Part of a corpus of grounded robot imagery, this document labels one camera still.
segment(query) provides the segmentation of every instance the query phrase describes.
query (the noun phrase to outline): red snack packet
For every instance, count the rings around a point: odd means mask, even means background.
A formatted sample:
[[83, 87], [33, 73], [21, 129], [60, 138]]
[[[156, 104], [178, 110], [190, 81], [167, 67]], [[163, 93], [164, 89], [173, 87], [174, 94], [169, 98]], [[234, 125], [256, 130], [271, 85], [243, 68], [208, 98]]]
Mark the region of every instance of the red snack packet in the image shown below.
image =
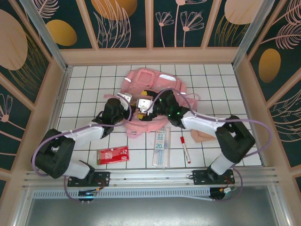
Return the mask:
[[128, 161], [128, 146], [107, 148], [97, 151], [97, 165]]

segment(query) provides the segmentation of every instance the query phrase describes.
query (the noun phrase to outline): red marker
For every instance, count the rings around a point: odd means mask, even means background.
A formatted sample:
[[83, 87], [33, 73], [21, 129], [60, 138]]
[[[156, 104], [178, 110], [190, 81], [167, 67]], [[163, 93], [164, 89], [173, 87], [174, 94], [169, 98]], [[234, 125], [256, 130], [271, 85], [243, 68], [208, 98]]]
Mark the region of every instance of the red marker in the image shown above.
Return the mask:
[[186, 158], [186, 161], [187, 161], [188, 163], [191, 163], [191, 161], [190, 161], [190, 157], [189, 157], [189, 154], [188, 154], [188, 151], [187, 151], [186, 145], [185, 145], [185, 140], [184, 140], [184, 137], [181, 137], [181, 142], [182, 142], [182, 145], [183, 145], [183, 149], [184, 149], [184, 153], [185, 153], [185, 158]]

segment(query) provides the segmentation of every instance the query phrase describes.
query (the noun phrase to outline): pink bag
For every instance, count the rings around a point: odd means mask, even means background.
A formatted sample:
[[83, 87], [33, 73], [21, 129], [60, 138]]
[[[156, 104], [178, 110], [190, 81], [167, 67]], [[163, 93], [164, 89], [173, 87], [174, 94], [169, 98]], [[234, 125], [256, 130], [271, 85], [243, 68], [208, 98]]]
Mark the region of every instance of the pink bag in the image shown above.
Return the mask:
[[[139, 69], [136, 71], [130, 71], [127, 77], [124, 79], [121, 86], [121, 93], [129, 93], [133, 96], [133, 101], [137, 99], [151, 99], [152, 97], [144, 96], [141, 93], [144, 90], [151, 90], [159, 93], [161, 90], [166, 88], [174, 88], [186, 95], [186, 85], [178, 78], [158, 72], [150, 69]], [[184, 99], [174, 92], [175, 98], [180, 106], [187, 107]], [[197, 108], [197, 100], [194, 98], [187, 98], [189, 104], [193, 110]], [[133, 118], [128, 122], [125, 127], [127, 128], [127, 136], [129, 138], [137, 138], [143, 132], [151, 132], [161, 129], [168, 123], [166, 116], [157, 116], [152, 121], [141, 121], [138, 119], [138, 109], [133, 115]]]

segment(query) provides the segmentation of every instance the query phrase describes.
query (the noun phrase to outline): white tile floor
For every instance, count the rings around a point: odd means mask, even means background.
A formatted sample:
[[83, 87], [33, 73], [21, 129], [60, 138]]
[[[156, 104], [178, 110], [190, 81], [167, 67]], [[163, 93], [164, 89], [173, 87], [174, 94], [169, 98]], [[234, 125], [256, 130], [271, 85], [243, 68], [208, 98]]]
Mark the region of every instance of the white tile floor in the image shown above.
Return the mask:
[[[110, 65], [76, 66], [72, 70], [68, 89], [64, 99], [58, 130], [80, 128], [88, 124], [103, 110], [104, 94], [116, 94], [124, 77], [130, 70], [141, 67], [155, 69], [176, 75], [187, 85], [188, 93], [197, 93], [197, 112], [216, 117], [228, 117], [236, 114], [247, 118], [238, 83], [231, 65]], [[204, 167], [221, 153], [217, 141], [195, 143], [189, 129], [171, 126], [171, 168]], [[154, 168], [152, 156], [155, 133], [142, 134], [137, 139], [129, 139], [124, 127], [117, 127], [108, 137], [92, 141], [73, 152], [73, 158], [88, 161], [96, 169], [144, 169]], [[191, 157], [191, 164], [185, 161], [180, 137], [185, 142]], [[128, 145], [130, 161], [107, 165], [96, 164], [96, 150], [108, 147]], [[243, 159], [238, 166], [259, 166], [259, 155]]]

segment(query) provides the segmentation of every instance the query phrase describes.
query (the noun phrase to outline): black bracket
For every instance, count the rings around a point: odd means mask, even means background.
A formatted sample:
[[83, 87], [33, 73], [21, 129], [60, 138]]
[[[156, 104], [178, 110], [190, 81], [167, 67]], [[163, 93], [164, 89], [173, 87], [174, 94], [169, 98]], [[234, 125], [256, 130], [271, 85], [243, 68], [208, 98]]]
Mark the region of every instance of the black bracket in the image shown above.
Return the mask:
[[103, 185], [102, 181], [104, 182], [104, 187], [109, 186], [110, 182], [110, 172], [94, 172], [94, 179], [89, 184], [89, 182], [85, 179], [78, 179], [75, 177], [68, 178], [68, 187], [99, 187]]
[[212, 180], [208, 176], [208, 171], [204, 170], [194, 170], [191, 175], [194, 185], [227, 185], [228, 181], [226, 178], [233, 184], [235, 184], [235, 179], [233, 171], [231, 169], [226, 170], [226, 172], [218, 176], [215, 180]]

